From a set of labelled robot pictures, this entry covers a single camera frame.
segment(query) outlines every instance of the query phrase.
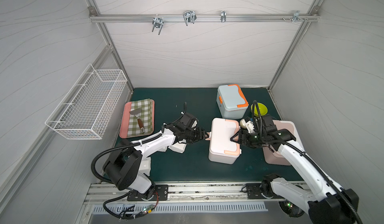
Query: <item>wooden handle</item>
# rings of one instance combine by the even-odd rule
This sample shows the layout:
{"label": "wooden handle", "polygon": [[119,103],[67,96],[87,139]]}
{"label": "wooden handle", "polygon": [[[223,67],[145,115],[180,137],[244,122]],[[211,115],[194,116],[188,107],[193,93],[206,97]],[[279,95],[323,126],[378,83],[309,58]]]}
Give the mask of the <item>wooden handle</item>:
{"label": "wooden handle", "polygon": [[143,125],[143,122],[141,121],[141,119],[138,118],[137,122],[139,123],[139,127],[140,127],[141,131],[144,132],[144,125]]}

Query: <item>yellow-green bowl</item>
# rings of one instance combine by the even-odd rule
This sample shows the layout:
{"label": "yellow-green bowl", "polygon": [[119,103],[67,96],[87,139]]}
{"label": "yellow-green bowl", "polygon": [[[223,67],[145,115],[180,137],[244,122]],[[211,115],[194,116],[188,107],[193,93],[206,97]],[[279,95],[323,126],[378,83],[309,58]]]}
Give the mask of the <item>yellow-green bowl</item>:
{"label": "yellow-green bowl", "polygon": [[[258,102],[257,104],[258,104],[258,106],[259,106],[260,114],[261,114],[262,116],[264,116],[265,114],[267,114],[267,112],[268,112],[268,108],[267,108],[263,103]],[[259,115],[257,114],[257,109],[256,109],[256,108],[255,108],[255,116],[259,116]]]}

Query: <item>pink box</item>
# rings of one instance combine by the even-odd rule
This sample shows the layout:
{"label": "pink box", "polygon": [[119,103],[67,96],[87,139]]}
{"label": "pink box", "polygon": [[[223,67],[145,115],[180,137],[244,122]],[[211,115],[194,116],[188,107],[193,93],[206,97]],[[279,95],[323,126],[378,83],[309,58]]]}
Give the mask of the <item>pink box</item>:
{"label": "pink box", "polygon": [[[299,134],[297,133],[295,124],[292,121],[273,120],[273,123],[276,125],[277,130],[287,129],[288,131],[290,131],[296,137],[296,141],[298,141],[300,146],[303,147],[303,144],[301,143],[301,140],[299,138]],[[275,152],[272,152],[268,147],[263,147],[263,153],[264,153],[264,158],[265,158],[266,163],[275,164],[275,165],[291,166],[291,164],[285,159],[285,157],[283,157],[272,146],[271,146],[271,148]]]}
{"label": "pink box", "polygon": [[[152,102],[152,130],[154,130],[154,128],[155,128],[155,101],[151,99],[151,102]],[[132,102],[127,102],[124,106],[124,112],[122,114],[122,121],[121,121],[120,134],[119,134],[119,136],[121,138],[135,137],[135,136],[127,136],[128,135],[128,128],[129,128],[129,117],[131,116],[131,114],[129,113],[131,111],[131,104],[132,104]],[[146,136],[146,135],[150,135],[150,134],[136,135],[136,136]]]}

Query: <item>light blue storage box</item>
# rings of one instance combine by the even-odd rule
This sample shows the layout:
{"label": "light blue storage box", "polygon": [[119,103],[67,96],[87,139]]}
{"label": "light blue storage box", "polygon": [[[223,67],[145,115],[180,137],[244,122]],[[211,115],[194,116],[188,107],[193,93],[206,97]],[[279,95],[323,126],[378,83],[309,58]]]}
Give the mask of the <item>light blue storage box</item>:
{"label": "light blue storage box", "polygon": [[248,102],[237,84],[219,86],[216,102],[224,119],[241,119],[248,108]]}

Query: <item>red wire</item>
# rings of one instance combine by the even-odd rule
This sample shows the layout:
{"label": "red wire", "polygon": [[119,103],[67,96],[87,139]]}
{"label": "red wire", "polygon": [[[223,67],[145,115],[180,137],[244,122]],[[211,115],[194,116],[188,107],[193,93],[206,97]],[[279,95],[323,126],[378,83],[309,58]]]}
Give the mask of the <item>red wire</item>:
{"label": "red wire", "polygon": [[156,205],[155,205],[155,207],[153,209],[155,209],[157,204],[159,203],[159,194],[156,191],[155,191],[155,193],[156,193],[156,196],[157,196],[157,201],[156,201]]}

